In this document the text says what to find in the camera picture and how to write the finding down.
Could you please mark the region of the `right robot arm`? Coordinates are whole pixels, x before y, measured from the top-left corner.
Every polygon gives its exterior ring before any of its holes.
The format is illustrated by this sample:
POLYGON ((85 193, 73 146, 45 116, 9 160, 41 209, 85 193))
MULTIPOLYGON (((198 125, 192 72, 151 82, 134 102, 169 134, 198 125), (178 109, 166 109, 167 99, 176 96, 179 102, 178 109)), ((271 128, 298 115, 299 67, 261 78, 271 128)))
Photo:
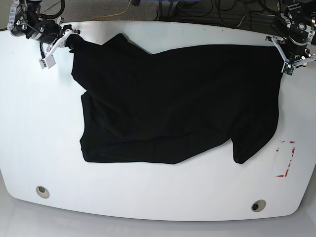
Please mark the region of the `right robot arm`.
POLYGON ((65 1, 60 1, 60 10, 47 15, 40 11, 40 0, 15 0, 10 7, 6 29, 15 37, 25 36, 27 39, 39 41, 42 59, 46 58, 56 47, 64 47, 67 37, 79 35, 71 24, 64 25, 61 17, 65 9, 65 1))

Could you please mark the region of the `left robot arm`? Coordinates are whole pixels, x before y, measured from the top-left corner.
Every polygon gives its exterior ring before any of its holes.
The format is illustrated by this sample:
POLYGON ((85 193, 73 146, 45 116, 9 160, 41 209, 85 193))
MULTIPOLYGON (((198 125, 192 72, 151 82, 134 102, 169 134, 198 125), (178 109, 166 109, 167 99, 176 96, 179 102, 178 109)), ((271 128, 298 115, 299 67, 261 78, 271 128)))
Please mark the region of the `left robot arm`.
POLYGON ((298 67, 314 61, 308 45, 316 44, 316 2, 314 0, 279 0, 278 11, 268 8, 262 0, 258 4, 273 15, 271 27, 281 39, 268 37, 284 60, 282 71, 292 74, 298 67))

